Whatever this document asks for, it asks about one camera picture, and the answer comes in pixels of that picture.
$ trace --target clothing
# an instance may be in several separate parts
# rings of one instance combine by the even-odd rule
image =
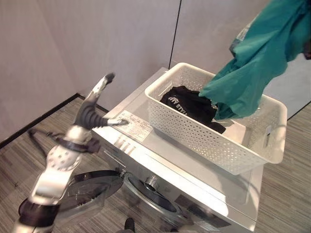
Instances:
[[[272,0],[248,27],[230,48],[234,59],[199,94],[218,106],[215,119],[256,111],[265,86],[311,38],[310,1]]]
[[[219,133],[225,131],[221,124],[212,122],[216,109],[209,99],[199,97],[198,91],[188,90],[185,86],[173,87],[164,94],[161,102]]]

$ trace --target white plastic basket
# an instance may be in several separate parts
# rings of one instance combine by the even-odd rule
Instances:
[[[280,163],[287,121],[287,108],[283,103],[262,95],[254,114],[231,121],[244,128],[242,142],[239,142],[235,139],[241,134],[237,127],[233,127],[235,131],[220,134],[160,102],[173,86],[184,85],[199,91],[214,76],[186,63],[179,63],[167,71],[145,90],[150,124],[234,175],[267,162]]]

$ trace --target black cable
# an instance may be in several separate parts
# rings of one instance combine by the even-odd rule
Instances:
[[[53,133],[53,132],[46,132],[43,130],[31,128],[27,131],[28,136],[31,140],[31,142],[34,144],[34,146],[40,151],[40,153],[43,155],[44,158],[46,158],[48,155],[43,149],[42,145],[39,143],[38,139],[35,137],[35,133],[41,133],[44,134],[46,137],[51,138],[54,142],[57,142],[57,138],[59,136],[63,136],[63,133]]]

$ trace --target floor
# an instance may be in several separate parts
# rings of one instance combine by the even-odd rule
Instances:
[[[72,123],[82,100],[77,98],[37,127],[64,132]],[[256,233],[310,233],[311,230],[311,104],[288,121],[284,160],[265,165]],[[42,136],[48,151],[54,143]],[[107,169],[98,154],[86,155],[76,173]],[[27,197],[45,160],[26,134],[0,149],[0,233],[8,233],[17,219],[19,204]],[[114,233],[128,216],[136,220],[138,233],[158,233],[155,219],[139,209],[129,208],[122,188],[105,201],[102,211],[91,219],[56,226],[55,233]]]

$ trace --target label sticker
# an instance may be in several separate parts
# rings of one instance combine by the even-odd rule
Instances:
[[[117,119],[124,119],[130,122],[128,125],[113,126],[125,134],[132,136],[139,142],[143,142],[153,129],[152,126],[140,117],[124,110],[117,116]]]

